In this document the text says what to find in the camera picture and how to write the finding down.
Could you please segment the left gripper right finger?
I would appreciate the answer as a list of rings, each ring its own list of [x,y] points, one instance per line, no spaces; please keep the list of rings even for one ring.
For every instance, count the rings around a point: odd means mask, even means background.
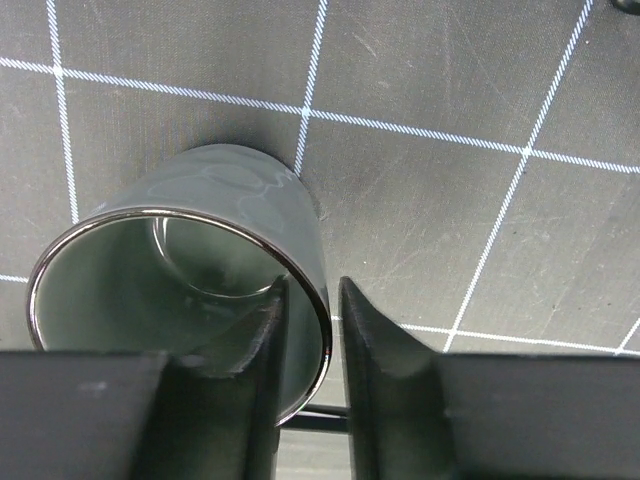
[[[441,353],[339,284],[358,479],[635,479],[634,357]]]

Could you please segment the green grey mug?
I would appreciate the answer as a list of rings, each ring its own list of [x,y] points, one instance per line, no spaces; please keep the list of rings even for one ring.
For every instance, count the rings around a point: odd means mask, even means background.
[[[289,322],[277,420],[306,406],[332,355],[319,221],[278,159],[234,144],[162,162],[42,253],[26,318],[37,349],[187,353],[237,330],[278,278]]]

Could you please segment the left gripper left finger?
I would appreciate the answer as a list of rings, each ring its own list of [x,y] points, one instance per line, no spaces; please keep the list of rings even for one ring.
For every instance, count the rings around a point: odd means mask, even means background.
[[[6,351],[5,479],[270,479],[289,289],[184,355]]]

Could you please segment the black grid mat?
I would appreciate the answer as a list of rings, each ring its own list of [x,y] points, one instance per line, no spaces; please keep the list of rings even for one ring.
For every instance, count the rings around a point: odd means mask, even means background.
[[[5,1],[1,347],[62,232],[174,155],[309,189],[341,277],[447,353],[639,356],[639,19],[613,1]]]

